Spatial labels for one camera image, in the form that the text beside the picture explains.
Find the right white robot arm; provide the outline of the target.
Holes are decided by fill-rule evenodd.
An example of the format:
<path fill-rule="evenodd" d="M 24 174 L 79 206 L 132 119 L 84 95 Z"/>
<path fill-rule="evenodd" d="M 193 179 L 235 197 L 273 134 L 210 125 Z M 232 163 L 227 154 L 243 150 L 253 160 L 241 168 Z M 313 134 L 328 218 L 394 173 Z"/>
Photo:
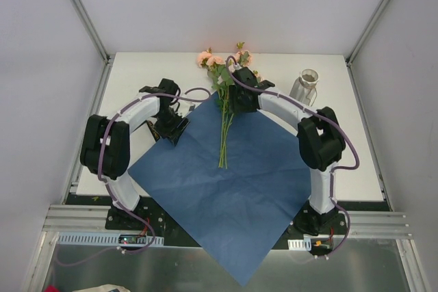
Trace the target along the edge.
<path fill-rule="evenodd" d="M 230 107 L 235 113 L 263 110 L 296 129 L 301 159 L 310 169 L 311 195 L 293 219 L 294 227 L 311 236 L 326 232 L 337 215 L 333 170 L 345 150 L 330 107 L 312 109 L 283 94 L 270 81 L 258 82 L 247 67 L 231 73 Z"/>

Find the black ribbon gold lettering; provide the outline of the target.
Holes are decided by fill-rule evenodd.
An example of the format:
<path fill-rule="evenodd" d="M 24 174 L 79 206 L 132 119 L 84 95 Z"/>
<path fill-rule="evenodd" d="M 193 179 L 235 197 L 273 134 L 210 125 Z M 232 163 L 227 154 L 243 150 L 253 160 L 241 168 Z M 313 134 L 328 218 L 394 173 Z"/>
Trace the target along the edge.
<path fill-rule="evenodd" d="M 153 139 L 155 140 L 155 142 L 160 140 L 161 137 L 160 137 L 159 133 L 155 130 L 154 124 L 151 121 L 147 120 L 146 125 L 149 128 L 149 131 L 151 132 L 151 135 L 153 136 Z"/>

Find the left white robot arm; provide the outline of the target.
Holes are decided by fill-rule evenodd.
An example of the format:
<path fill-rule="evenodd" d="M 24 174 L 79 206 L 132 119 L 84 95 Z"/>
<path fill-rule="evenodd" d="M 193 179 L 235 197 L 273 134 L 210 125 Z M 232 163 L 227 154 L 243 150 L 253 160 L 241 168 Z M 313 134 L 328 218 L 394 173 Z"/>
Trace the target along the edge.
<path fill-rule="evenodd" d="M 145 86 L 136 97 L 110 116 L 93 114 L 88 118 L 80 152 L 80 163 L 107 187 L 115 207 L 124 209 L 121 222 L 131 230 L 144 223 L 144 212 L 137 208 L 140 195 L 128 173 L 131 134 L 149 118 L 162 138 L 176 145 L 189 124 L 172 106 L 181 95 L 179 86 L 162 79 L 157 87 Z"/>

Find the pink artificial flower bouquet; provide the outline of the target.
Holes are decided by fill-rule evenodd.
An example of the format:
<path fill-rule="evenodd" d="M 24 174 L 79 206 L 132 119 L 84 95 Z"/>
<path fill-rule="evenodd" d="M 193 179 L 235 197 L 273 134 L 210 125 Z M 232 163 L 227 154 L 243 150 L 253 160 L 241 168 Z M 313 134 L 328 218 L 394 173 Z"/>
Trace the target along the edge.
<path fill-rule="evenodd" d="M 219 55 L 214 55 L 211 48 L 202 51 L 196 60 L 198 67 L 207 71 L 207 76 L 211 79 L 212 88 L 217 93 L 216 103 L 221 111 L 222 124 L 220 135 L 220 156 L 218 167 L 228 168 L 227 163 L 227 136 L 233 123 L 234 115 L 229 109 L 229 86 L 234 82 L 231 73 L 234 70 L 231 67 L 231 61 L 234 61 L 243 68 L 248 68 L 253 60 L 253 55 L 244 49 L 245 42 L 236 44 L 237 53 L 231 56 L 229 61 L 225 61 Z"/>

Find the blue wrapping paper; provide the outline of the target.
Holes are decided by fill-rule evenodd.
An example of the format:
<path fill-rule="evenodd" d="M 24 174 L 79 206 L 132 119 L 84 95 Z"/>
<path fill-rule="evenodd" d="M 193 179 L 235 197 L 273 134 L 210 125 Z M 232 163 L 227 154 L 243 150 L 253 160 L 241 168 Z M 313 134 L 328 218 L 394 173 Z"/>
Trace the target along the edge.
<path fill-rule="evenodd" d="M 233 119 L 218 165 L 216 98 L 188 117 L 178 143 L 157 141 L 128 170 L 240 285 L 248 283 L 311 194 L 298 139 L 260 112 Z"/>

